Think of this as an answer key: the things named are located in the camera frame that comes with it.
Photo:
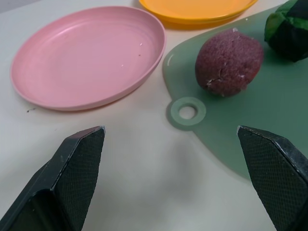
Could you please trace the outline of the dark red foam ball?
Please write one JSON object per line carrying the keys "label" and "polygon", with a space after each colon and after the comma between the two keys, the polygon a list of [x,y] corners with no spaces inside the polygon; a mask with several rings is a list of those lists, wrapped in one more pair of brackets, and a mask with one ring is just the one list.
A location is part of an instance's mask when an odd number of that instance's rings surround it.
{"label": "dark red foam ball", "polygon": [[201,47],[195,62],[197,83],[215,95],[236,95],[255,78],[263,57],[263,47],[256,39],[236,28],[224,30]]}

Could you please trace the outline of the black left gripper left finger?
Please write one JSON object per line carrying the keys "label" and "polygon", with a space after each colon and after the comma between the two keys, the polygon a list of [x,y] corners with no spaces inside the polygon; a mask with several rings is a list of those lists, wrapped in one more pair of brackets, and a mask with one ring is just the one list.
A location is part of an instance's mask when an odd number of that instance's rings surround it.
{"label": "black left gripper left finger", "polygon": [[63,140],[0,220],[0,231],[81,231],[93,198],[105,128]]}

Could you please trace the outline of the orange round plate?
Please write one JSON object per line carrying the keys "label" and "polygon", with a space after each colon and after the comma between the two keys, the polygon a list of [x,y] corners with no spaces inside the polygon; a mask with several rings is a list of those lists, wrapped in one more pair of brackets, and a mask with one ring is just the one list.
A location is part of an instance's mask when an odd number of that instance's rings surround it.
{"label": "orange round plate", "polygon": [[186,25],[224,21],[241,15],[258,0],[139,0],[158,18]]}

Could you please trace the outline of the green striped foam watermelon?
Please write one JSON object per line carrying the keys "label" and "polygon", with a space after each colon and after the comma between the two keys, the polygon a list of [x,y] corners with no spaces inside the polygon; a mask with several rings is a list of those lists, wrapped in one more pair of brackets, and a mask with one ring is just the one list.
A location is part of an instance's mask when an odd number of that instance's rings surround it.
{"label": "green striped foam watermelon", "polygon": [[271,13],[266,20],[264,40],[289,61],[308,58],[308,0],[288,0]]}

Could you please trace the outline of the green cutting board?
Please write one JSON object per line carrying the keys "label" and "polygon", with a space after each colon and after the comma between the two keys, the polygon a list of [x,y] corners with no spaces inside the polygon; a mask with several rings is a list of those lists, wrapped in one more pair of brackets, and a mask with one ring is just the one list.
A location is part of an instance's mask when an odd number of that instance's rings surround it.
{"label": "green cutting board", "polygon": [[[308,58],[288,62],[264,41],[265,22],[274,11],[270,8],[188,39],[163,61],[163,76],[172,101],[193,97],[206,108],[203,121],[189,130],[226,167],[244,178],[249,178],[249,173],[237,137],[240,125],[286,137],[308,158]],[[197,84],[194,68],[205,41],[229,28],[258,40],[264,60],[245,90],[232,97],[218,97]]]}

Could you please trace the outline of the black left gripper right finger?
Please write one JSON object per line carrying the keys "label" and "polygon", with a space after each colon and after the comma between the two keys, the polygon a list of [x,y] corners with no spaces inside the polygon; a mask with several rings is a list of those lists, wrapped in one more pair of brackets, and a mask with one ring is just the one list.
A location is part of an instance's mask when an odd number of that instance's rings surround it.
{"label": "black left gripper right finger", "polygon": [[239,126],[251,182],[276,231],[308,231],[308,158],[288,139]]}

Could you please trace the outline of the pink round plate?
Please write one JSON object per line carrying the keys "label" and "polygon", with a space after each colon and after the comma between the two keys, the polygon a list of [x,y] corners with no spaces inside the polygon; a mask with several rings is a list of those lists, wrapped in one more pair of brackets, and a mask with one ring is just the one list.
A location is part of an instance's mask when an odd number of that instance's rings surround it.
{"label": "pink round plate", "polygon": [[64,16],[37,31],[13,59],[14,90],[59,111],[103,106],[141,86],[166,47],[162,23],[137,8],[107,6]]}

